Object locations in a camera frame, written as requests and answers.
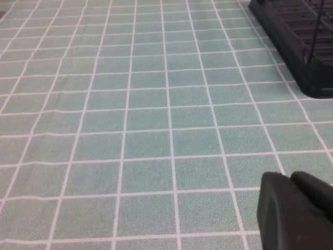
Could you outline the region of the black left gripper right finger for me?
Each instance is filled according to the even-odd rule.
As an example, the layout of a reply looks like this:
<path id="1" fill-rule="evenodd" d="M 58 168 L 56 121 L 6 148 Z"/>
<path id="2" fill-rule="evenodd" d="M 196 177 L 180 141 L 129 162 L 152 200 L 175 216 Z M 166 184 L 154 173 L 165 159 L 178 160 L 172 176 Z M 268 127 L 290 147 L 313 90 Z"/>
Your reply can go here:
<path id="1" fill-rule="evenodd" d="M 332 186 L 304 171 L 295 171 L 292 182 L 332 222 Z"/>

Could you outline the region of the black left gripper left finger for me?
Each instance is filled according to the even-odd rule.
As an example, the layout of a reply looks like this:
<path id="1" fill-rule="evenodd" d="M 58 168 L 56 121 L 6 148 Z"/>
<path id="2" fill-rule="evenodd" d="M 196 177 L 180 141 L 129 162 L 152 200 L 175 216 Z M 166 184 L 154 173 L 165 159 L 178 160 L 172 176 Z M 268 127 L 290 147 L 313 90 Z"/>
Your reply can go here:
<path id="1" fill-rule="evenodd" d="M 280 173 L 262 175 L 257 220 L 263 249 L 332 249 L 332 222 Z"/>

